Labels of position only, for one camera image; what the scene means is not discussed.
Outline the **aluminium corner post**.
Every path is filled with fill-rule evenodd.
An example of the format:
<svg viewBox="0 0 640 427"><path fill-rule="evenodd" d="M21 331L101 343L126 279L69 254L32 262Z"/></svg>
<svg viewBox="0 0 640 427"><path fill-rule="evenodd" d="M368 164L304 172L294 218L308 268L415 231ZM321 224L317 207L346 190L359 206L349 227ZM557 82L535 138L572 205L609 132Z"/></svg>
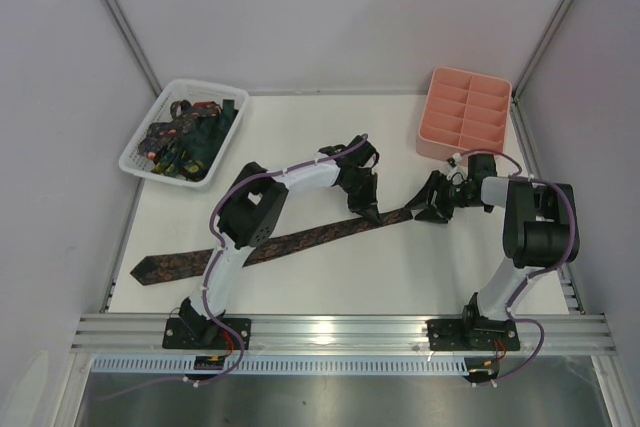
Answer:
<svg viewBox="0 0 640 427"><path fill-rule="evenodd" d="M148 60L138 36L131 27L121 3L119 0L100 0L100 2L110 20L113 22L124 46L131 55L147 86L154 95L159 95L162 91L162 85Z"/></svg>
<svg viewBox="0 0 640 427"><path fill-rule="evenodd" d="M558 31L563 25L566 17L568 16L571 8L576 0L559 0L554 8L551 17L543 29L541 37L536 43L533 52L529 56L523 71L517 78L515 86L512 91L512 100L517 102L524 93L531 77L533 76L535 69L541 62L544 54L550 47L552 41L556 37Z"/></svg>

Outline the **right aluminium corner post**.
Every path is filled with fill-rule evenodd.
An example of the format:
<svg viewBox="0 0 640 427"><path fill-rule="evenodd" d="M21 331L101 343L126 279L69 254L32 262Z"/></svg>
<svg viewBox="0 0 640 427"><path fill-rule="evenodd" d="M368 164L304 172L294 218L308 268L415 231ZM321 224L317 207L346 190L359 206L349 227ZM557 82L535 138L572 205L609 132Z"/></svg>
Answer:
<svg viewBox="0 0 640 427"><path fill-rule="evenodd" d="M541 62L544 54L550 47L552 41L556 37L558 31L563 25L566 17L568 16L571 8L576 0L559 0L554 8L551 17L543 29L541 37L536 43L533 52L529 56L523 71L517 78L515 86L512 91L512 100L517 102L524 93L531 77L533 76L535 69Z"/></svg>

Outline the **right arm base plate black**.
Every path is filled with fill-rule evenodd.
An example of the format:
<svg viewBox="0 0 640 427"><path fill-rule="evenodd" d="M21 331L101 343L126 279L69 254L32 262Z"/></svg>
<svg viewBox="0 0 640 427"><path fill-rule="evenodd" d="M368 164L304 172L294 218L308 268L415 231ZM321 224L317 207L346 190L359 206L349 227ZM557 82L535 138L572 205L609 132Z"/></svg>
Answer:
<svg viewBox="0 0 640 427"><path fill-rule="evenodd" d="M427 335L433 351L493 351L504 346L507 351L519 351L520 341L515 323L462 318L432 319L427 322Z"/></svg>

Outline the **dark green tie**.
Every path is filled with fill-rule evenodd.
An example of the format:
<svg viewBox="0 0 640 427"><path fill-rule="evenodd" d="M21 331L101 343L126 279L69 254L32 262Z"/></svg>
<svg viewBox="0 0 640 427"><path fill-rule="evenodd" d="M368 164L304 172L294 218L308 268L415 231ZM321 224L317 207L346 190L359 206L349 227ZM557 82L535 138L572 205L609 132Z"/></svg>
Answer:
<svg viewBox="0 0 640 427"><path fill-rule="evenodd" d="M207 119L191 133L179 138L180 174L190 181L201 181L209 172L238 114L235 101L224 99L217 120Z"/></svg>

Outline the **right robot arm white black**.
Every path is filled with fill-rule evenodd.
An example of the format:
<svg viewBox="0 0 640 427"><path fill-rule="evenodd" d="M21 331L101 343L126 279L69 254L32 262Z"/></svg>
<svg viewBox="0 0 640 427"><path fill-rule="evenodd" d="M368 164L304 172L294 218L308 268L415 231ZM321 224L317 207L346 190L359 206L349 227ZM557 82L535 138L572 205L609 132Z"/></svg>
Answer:
<svg viewBox="0 0 640 427"><path fill-rule="evenodd" d="M523 177L502 177L499 152L473 149L447 161L449 171L431 172L407 203L418 221L444 225L457 209L504 211L504 259L486 286L453 320L433 320L427 331L434 350L487 351L519 346L514 312L535 282L573 261L580 247L573 188Z"/></svg>

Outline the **aluminium mounting rail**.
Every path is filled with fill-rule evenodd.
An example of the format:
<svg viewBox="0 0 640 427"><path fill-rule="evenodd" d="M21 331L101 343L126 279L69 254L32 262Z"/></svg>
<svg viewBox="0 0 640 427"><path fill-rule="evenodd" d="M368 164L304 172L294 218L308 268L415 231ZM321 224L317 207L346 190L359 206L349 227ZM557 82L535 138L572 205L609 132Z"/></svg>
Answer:
<svg viewBox="0 0 640 427"><path fill-rule="evenodd" d="M72 340L77 351L151 352L162 347L166 321L175 314L86 314ZM228 315L249 318L252 353L351 354L433 351L427 322L455 316ZM519 351L544 355L612 355L616 348L601 315L541 315L516 325Z"/></svg>

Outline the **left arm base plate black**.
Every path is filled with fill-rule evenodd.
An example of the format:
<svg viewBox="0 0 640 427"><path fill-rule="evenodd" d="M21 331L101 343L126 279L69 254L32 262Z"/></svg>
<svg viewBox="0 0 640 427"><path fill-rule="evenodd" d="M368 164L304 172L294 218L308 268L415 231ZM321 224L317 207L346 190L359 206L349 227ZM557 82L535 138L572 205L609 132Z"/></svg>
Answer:
<svg viewBox="0 0 640 427"><path fill-rule="evenodd" d="M251 320L249 318L219 319L222 326L211 319L196 316L184 319L170 317L165 324L162 347L169 350L234 350L249 346Z"/></svg>

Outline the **white plastic basket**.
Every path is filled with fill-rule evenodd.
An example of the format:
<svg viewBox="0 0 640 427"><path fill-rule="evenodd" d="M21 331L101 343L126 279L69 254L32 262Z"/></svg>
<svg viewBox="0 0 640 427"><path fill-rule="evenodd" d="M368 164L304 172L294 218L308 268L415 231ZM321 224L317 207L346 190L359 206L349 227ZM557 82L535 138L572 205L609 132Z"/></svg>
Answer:
<svg viewBox="0 0 640 427"><path fill-rule="evenodd" d="M248 103L249 94L235 87L169 82L126 145L119 168L145 180L208 189Z"/></svg>

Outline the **left aluminium corner post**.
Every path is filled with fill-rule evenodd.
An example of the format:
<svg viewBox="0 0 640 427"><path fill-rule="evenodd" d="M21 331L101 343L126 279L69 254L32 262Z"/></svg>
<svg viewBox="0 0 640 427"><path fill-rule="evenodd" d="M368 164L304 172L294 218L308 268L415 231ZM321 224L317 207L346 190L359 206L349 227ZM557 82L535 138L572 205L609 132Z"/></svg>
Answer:
<svg viewBox="0 0 640 427"><path fill-rule="evenodd" d="M131 55L147 86L154 95L159 95L162 91L162 85L148 60L138 36L131 27L121 3L119 0L100 0L100 2L110 20L113 22L124 46Z"/></svg>

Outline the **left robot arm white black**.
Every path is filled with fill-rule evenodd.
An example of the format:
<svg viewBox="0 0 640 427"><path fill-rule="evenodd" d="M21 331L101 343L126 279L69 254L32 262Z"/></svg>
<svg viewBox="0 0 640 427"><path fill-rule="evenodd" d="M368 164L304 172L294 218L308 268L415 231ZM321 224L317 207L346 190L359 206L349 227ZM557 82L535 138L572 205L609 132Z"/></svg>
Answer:
<svg viewBox="0 0 640 427"><path fill-rule="evenodd" d="M273 234L288 198L315 189L339 187L350 212L378 222L377 174L380 154L365 134L348 145L327 146L299 164L269 171L255 162L243 167L210 218L219 245L201 284L180 304L165 340L187 348L210 348L221 330L227 303L249 255Z"/></svg>

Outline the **navy tie with red dots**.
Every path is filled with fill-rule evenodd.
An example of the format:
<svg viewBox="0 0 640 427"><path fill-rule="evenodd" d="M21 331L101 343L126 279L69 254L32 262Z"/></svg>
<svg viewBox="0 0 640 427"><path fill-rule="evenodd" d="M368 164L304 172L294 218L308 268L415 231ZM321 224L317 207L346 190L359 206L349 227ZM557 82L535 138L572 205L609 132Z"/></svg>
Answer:
<svg viewBox="0 0 640 427"><path fill-rule="evenodd" d="M172 141L193 132L202 121L217 120L222 113L222 106L215 101L191 103L178 100L170 105L169 112L169 121L153 122L149 125L144 138L137 146L139 155L154 160L162 149L166 149Z"/></svg>

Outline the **pink divided organizer tray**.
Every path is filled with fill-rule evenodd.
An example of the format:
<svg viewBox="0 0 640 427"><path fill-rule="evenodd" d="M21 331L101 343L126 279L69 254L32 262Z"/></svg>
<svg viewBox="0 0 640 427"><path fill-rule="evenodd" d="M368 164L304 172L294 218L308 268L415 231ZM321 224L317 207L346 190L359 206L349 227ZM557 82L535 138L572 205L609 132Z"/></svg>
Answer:
<svg viewBox="0 0 640 427"><path fill-rule="evenodd" d="M503 151L512 93L503 78L434 69L417 129L416 152L444 161L474 149Z"/></svg>

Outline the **dark brown floral tie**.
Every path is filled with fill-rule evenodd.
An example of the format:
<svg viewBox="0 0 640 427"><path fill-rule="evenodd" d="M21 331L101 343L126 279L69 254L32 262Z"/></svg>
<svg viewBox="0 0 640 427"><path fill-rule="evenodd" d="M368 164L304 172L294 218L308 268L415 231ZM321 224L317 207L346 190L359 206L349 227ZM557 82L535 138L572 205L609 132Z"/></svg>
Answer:
<svg viewBox="0 0 640 427"><path fill-rule="evenodd" d="M382 213L379 223L364 218L354 218L271 238L249 255L245 265L252 266L269 262L349 236L408 222L412 219L411 211L401 208ZM208 249L145 256L133 267L130 275L142 286L199 277L204 274L213 253L213 249Z"/></svg>

